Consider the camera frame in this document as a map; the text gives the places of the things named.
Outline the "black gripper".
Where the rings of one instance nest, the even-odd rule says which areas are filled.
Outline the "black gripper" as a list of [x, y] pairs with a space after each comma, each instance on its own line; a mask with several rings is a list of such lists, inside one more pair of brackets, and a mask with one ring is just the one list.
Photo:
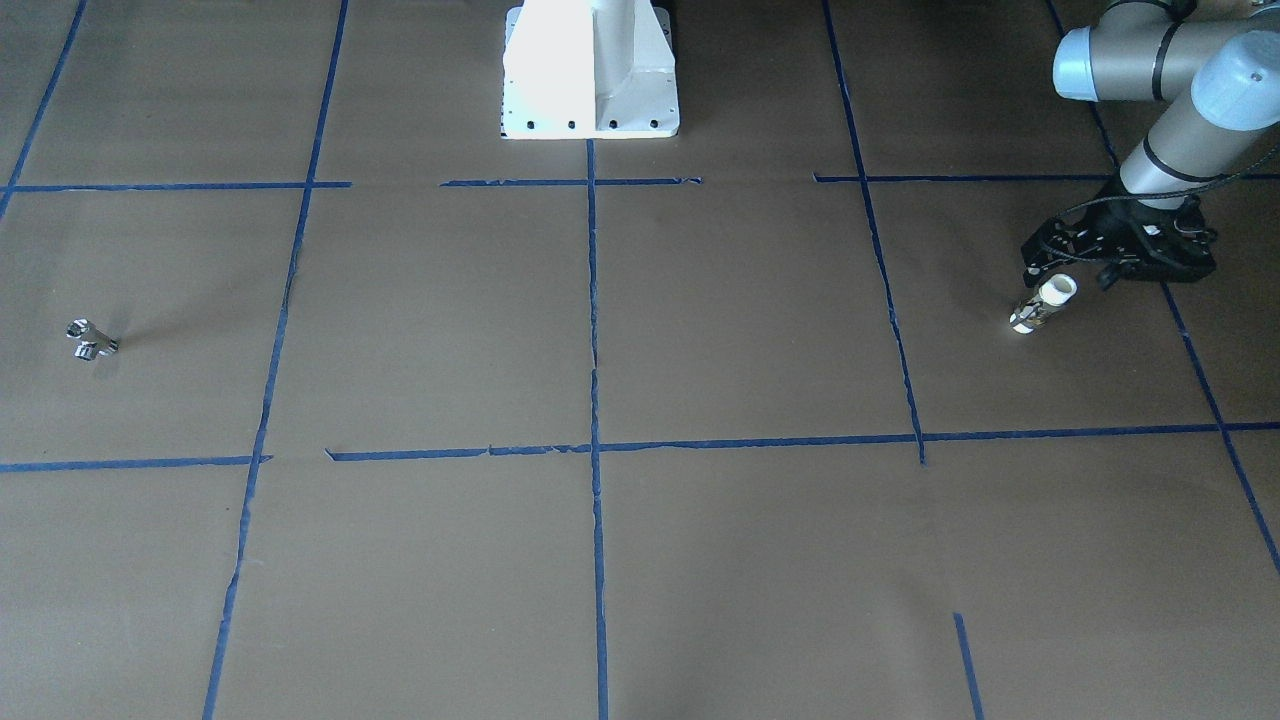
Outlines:
[[1050, 218], [1024, 242], [1021, 278], [1032, 288], [1059, 266], [1088, 263], [1100, 265], [1102, 290], [1119, 281], [1194, 283], [1216, 272], [1216, 240], [1197, 195], [1185, 196], [1174, 209], [1135, 199], [1100, 199], [1082, 219]]

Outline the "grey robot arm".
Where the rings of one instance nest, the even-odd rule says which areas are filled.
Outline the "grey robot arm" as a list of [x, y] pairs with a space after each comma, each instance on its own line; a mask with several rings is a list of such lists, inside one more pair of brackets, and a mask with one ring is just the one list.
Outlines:
[[1161, 102], [1164, 114], [1100, 192], [1046, 220], [1021, 246], [1023, 281], [1100, 266], [1098, 282], [1194, 283], [1213, 273], [1216, 232], [1203, 193], [1277, 124], [1277, 4], [1193, 20], [1192, 1], [1111, 1], [1094, 26], [1068, 32], [1053, 58], [1061, 97]]

